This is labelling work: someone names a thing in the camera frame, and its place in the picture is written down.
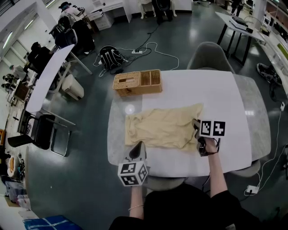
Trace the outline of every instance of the forearm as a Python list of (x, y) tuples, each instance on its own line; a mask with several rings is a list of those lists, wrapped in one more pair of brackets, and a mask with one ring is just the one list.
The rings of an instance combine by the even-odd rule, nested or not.
[(143, 209), (143, 199), (142, 199), (142, 187), (134, 186), (131, 189), (131, 207), (130, 217), (135, 217), (138, 219), (144, 219), (144, 209)]
[(208, 156), (208, 159), (210, 167), (211, 197), (213, 197), (220, 192), (226, 191), (227, 185), (222, 171), (219, 154), (215, 153), (210, 155)]

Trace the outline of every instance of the wicker basket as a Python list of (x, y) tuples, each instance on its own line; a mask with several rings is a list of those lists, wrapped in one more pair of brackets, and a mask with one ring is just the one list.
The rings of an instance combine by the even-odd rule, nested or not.
[(161, 71), (117, 74), (114, 78), (113, 89), (120, 96), (160, 93), (162, 92)]

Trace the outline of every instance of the dark gray floor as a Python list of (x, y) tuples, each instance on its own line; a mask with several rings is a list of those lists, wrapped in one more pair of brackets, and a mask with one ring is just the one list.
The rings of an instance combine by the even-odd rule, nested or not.
[[(158, 43), (161, 52), (175, 55), (180, 60), (178, 69), (185, 69), (197, 46), (203, 41), (217, 42), (223, 22), (214, 13), (224, 12), (220, 7), (209, 8), (199, 5), (193, 14), (179, 13), (172, 22), (165, 22), (152, 35), (150, 41)], [(148, 37), (147, 33), (156, 27), (156, 19), (132, 19), (131, 23), (120, 22), (94, 35), (96, 50), (104, 45), (121, 48), (137, 48)], [(221, 46), (227, 48), (232, 32), (227, 31)], [(241, 41), (238, 55), (241, 57), (247, 37)], [(272, 158), (276, 149), (277, 122), (280, 104), (269, 97), (269, 85), (256, 71), (258, 62), (269, 64), (262, 49), (253, 41), (246, 64), (241, 67), (235, 60), (229, 62), (237, 74), (253, 78), (263, 96), (270, 121), (272, 149), (262, 162)], [(77, 80), (85, 89), (82, 100), (75, 102), (59, 94), (53, 110), (77, 124), (69, 145), (68, 157), (59, 157), (36, 147), (30, 149), (27, 161), (27, 188), (33, 211), (40, 217), (64, 215), (84, 229), (108, 229), (113, 219), (128, 215), (130, 189), (124, 188), (118, 177), (117, 167), (107, 159), (107, 127), (113, 96), (113, 76), (106, 74), (99, 78), (100, 67), (92, 64), (97, 56), (94, 52), (83, 58), (83, 62), (93, 71), (87, 74), (77, 66)], [(157, 53), (142, 57), (125, 69), (141, 71), (146, 69), (170, 70), (177, 65), (175, 59)], [(279, 100), (286, 101), (284, 90), (276, 90)], [(287, 109), (282, 113), (279, 131), (279, 148), (288, 143)], [(261, 220), (274, 213), (276, 207), (288, 204), (288, 183), (284, 172), (280, 171), (283, 158), (264, 189), (254, 197), (242, 202), (245, 209)], [(264, 180), (268, 177), (276, 160), (266, 165)], [(243, 191), (248, 184), (257, 185), (258, 176), (240, 178), (227, 173), (226, 180), (232, 194), (243, 199)]]

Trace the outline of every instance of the sneaker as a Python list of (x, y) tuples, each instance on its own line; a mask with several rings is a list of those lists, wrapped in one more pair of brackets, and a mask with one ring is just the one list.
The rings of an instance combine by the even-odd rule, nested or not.
[(277, 85), (282, 85), (282, 81), (279, 75), (276, 73), (273, 66), (267, 66), (262, 63), (257, 64), (258, 73), (266, 80), (268, 83), (276, 83)]
[(88, 52), (84, 52), (84, 54), (88, 55), (92, 50), (88, 51)]

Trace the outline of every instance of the white bin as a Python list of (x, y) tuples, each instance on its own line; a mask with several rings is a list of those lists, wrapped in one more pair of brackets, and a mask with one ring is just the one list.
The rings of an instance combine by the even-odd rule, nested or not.
[(72, 74), (69, 74), (62, 83), (62, 90), (68, 93), (75, 100), (84, 97), (83, 87), (76, 81)]

